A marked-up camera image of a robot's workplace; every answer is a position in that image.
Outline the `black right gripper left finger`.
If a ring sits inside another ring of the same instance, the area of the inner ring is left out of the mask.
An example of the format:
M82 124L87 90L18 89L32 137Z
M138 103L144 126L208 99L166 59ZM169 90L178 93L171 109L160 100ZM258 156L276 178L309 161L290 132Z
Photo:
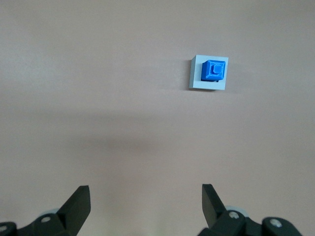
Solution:
M1 222L2 236L76 236L91 212L89 186L79 186L56 213L47 213L20 229Z

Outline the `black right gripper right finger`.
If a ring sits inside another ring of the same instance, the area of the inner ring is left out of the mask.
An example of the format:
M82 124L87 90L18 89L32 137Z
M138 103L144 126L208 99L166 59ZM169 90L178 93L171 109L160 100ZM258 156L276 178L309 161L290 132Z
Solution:
M202 185L202 210L208 224L200 236L300 236L289 221L266 217L258 224L236 209L227 209L213 185Z

